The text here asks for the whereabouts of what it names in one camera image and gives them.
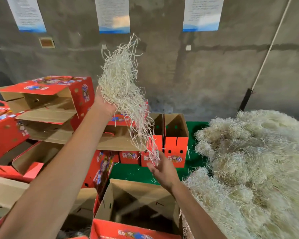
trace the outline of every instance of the gray wall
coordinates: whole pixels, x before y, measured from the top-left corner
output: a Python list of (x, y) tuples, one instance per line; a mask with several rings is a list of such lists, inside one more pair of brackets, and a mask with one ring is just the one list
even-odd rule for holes
[[(288, 0), (225, 0), (219, 31), (183, 33), (185, 0), (129, 0), (131, 32), (141, 38), (139, 85), (154, 111), (187, 120), (235, 116), (256, 77)], [(47, 34), (18, 31), (0, 0), (0, 49), (12, 80), (91, 76), (97, 84), (102, 44), (129, 35), (99, 34), (94, 0), (38, 0)], [(56, 49), (42, 49), (50, 36)], [(185, 51), (186, 45), (191, 51)], [(293, 0), (247, 109), (275, 109), (299, 119), (299, 0)]]

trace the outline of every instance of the hand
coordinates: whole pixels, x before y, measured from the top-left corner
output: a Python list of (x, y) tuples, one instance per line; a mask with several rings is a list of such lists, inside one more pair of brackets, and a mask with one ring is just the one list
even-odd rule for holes
[(109, 117), (114, 116), (117, 107), (114, 104), (111, 104), (104, 100), (101, 88), (99, 86), (96, 87), (96, 93), (95, 93), (95, 99), (93, 106), (96, 106), (98, 110), (103, 110), (105, 112), (105, 115), (108, 115)]
[(181, 181), (179, 180), (176, 168), (173, 165), (173, 162), (168, 160), (163, 152), (159, 152), (159, 164), (154, 166), (152, 163), (147, 163), (147, 167), (152, 172), (157, 181), (172, 193), (172, 189), (179, 185)]

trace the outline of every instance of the forearm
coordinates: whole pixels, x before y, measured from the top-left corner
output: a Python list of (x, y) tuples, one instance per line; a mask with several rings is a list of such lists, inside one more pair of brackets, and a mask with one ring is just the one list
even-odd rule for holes
[(182, 210), (195, 239), (226, 239), (184, 184), (179, 182), (172, 187), (171, 192)]
[(56, 237), (110, 119), (101, 112), (92, 106), (72, 138), (16, 203), (0, 229), (0, 239)]

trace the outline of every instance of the left hand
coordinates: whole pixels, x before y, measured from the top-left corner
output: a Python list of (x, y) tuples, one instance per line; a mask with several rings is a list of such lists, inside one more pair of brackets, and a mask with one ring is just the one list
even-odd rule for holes
[(96, 87), (95, 100), (93, 106), (96, 106), (98, 110), (102, 110), (103, 112), (105, 112), (105, 115), (108, 115), (110, 117), (114, 116), (117, 110), (116, 105), (104, 100), (101, 93), (101, 88), (99, 86)]

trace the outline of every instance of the shredded packing material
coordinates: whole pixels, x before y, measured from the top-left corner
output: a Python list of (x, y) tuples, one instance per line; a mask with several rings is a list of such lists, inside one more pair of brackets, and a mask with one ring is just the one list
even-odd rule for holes
[[(236, 119), (211, 120), (195, 136), (213, 178), (199, 169), (185, 183), (228, 239), (247, 238), (246, 225), (254, 238), (299, 239), (299, 121), (276, 111), (241, 111)], [(211, 192), (215, 187), (223, 190)], [(231, 203), (240, 213), (226, 214)]]
[(99, 77), (99, 87), (104, 99), (115, 104), (118, 112), (131, 119), (129, 132), (134, 146), (142, 149), (149, 145), (149, 157), (157, 164), (158, 149), (150, 129), (154, 121), (148, 115), (144, 92), (135, 85), (138, 40), (139, 38), (133, 34), (128, 44), (121, 44), (112, 53), (104, 53), (104, 72)]

